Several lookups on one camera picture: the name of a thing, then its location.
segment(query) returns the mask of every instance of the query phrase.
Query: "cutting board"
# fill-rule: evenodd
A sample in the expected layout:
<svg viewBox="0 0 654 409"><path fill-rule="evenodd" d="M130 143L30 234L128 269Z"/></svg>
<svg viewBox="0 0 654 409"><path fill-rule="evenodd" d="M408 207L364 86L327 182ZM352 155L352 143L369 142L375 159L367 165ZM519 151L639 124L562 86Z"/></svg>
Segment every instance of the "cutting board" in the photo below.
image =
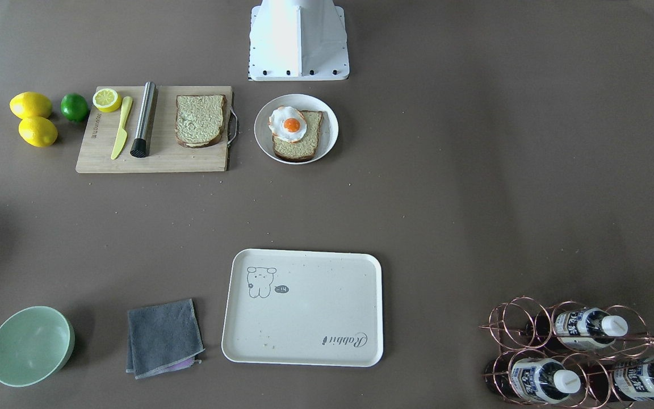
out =
<svg viewBox="0 0 654 409"><path fill-rule="evenodd" d="M125 124L128 140L120 156L111 160L112 145L120 122L120 110L104 113L92 108L82 138L75 170L78 173L167 173L225 171L228 165L228 118L233 100L231 86L156 86L156 110L150 132L148 156L130 156L135 139L138 114L145 86L98 86L113 88L123 97L133 98L130 116ZM177 95L226 95L224 130L220 142L211 147L185 148L176 142Z"/></svg>

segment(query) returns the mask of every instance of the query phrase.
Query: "lime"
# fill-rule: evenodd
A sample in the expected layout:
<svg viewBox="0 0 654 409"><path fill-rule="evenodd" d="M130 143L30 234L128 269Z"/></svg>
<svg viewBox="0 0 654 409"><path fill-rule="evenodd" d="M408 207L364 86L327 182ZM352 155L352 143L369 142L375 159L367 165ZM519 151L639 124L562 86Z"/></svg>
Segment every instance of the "lime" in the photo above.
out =
<svg viewBox="0 0 654 409"><path fill-rule="evenodd" d="M19 135L34 147L48 147L57 139L57 127L47 118L31 116L19 123Z"/></svg>
<svg viewBox="0 0 654 409"><path fill-rule="evenodd" d="M10 109L20 119L30 116L47 118L52 113L52 101L40 93L27 91L11 99Z"/></svg>
<svg viewBox="0 0 654 409"><path fill-rule="evenodd" d="M60 111L65 118L74 122L82 122L87 118L90 107L87 100L80 94L67 94L60 103Z"/></svg>
<svg viewBox="0 0 654 409"><path fill-rule="evenodd" d="M93 105L102 112L113 112L122 103L123 97L112 88L103 88L93 95Z"/></svg>

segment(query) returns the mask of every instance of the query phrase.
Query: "fried egg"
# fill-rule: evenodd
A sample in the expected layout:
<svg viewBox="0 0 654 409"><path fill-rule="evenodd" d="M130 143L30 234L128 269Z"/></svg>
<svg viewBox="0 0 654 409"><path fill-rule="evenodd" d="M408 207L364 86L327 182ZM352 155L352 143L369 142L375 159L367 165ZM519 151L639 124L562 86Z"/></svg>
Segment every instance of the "fried egg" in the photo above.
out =
<svg viewBox="0 0 654 409"><path fill-rule="evenodd" d="M280 106L269 117L269 129L279 139L297 143L307 133L307 121L297 109L291 106Z"/></svg>

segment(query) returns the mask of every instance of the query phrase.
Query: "green lime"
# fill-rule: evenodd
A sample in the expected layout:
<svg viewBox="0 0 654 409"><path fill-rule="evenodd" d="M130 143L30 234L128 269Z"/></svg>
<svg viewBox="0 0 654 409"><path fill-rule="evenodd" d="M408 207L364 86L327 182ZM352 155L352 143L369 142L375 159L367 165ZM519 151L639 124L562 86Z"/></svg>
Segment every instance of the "green lime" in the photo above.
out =
<svg viewBox="0 0 654 409"><path fill-rule="evenodd" d="M65 118L74 122L82 122L87 118L90 107L87 100L80 94L67 94L62 99L60 104L60 111Z"/></svg>

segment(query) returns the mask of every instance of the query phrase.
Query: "bear drawing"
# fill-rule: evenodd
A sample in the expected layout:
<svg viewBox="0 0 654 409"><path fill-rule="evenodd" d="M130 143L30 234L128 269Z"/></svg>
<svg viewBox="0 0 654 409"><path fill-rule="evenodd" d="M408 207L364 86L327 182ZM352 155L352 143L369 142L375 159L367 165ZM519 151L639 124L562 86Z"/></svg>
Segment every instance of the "bear drawing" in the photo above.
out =
<svg viewBox="0 0 654 409"><path fill-rule="evenodd" d="M249 283L249 296L267 298L272 292L272 282L277 269L267 267L248 267L246 282Z"/></svg>

